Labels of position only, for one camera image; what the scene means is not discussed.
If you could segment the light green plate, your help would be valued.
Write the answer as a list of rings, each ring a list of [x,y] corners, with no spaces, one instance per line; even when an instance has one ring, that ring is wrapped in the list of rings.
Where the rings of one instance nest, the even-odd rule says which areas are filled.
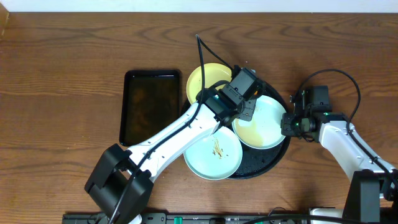
[[[285,139],[280,127],[285,112],[277,100],[263,95],[256,100],[252,120],[235,119],[232,123],[233,131],[249,147],[270,149]]]
[[[187,166],[197,176],[207,180],[221,180],[237,171],[243,150],[235,133],[222,127],[190,146],[183,156]]]

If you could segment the light green plate front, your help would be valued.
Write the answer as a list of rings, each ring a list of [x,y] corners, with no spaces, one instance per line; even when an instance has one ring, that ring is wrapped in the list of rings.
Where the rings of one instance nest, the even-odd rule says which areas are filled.
[[[243,150],[235,133],[222,127],[190,146],[183,156],[187,166],[197,176],[207,180],[221,180],[237,171]]]

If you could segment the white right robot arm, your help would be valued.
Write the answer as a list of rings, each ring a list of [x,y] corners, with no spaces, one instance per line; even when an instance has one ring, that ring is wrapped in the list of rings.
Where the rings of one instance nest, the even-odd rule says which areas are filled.
[[[363,223],[397,223],[397,168],[379,157],[360,137],[349,117],[334,113],[328,91],[302,90],[290,98],[293,113],[284,113],[282,134],[322,145],[350,180],[342,210],[314,208],[317,217]]]

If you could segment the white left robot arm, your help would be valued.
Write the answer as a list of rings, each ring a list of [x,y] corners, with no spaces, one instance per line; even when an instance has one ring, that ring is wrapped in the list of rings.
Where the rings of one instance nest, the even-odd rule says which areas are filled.
[[[155,136],[130,149],[113,144],[102,153],[85,184],[85,191],[105,213],[109,223],[131,223],[147,206],[154,182],[190,146],[234,119],[245,107],[253,109],[258,90],[225,85],[205,88],[197,102]]]

